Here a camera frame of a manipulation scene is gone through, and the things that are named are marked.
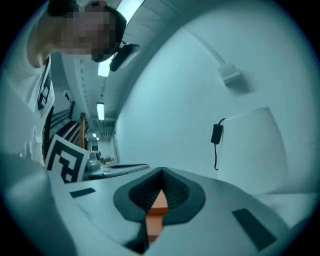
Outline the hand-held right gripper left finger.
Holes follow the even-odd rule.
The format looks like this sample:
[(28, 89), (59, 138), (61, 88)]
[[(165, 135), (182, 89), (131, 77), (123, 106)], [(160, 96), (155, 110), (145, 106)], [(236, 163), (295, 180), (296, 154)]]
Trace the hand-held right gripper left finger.
[(112, 178), (64, 183), (61, 176), (48, 171), (53, 196), (77, 256), (136, 256), (125, 245), (136, 241), (141, 225), (123, 218), (113, 197), (122, 185), (151, 169)]

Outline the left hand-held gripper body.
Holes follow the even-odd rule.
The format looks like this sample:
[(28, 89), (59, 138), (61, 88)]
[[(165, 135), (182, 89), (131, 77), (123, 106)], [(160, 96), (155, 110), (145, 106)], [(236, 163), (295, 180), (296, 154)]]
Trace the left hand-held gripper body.
[(95, 161), (96, 154), (54, 135), (45, 159), (45, 169), (61, 176), (65, 183), (76, 183), (104, 175)]

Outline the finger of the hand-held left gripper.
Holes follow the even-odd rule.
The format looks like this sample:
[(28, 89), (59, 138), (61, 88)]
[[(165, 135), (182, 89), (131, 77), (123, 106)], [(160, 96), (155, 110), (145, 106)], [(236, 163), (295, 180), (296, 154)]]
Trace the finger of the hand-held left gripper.
[(149, 169), (148, 164), (109, 164), (103, 167), (104, 175), (125, 175)]

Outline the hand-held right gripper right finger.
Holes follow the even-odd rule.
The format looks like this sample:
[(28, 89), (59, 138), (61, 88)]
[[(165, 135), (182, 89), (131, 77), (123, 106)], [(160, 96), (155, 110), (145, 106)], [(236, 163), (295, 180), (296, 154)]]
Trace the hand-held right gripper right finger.
[(257, 256), (260, 251), (233, 215), (247, 209), (277, 241), (288, 225), (271, 208), (240, 188), (210, 177), (171, 168), (198, 183), (205, 192), (203, 208), (189, 222), (166, 225), (153, 245), (151, 256)]

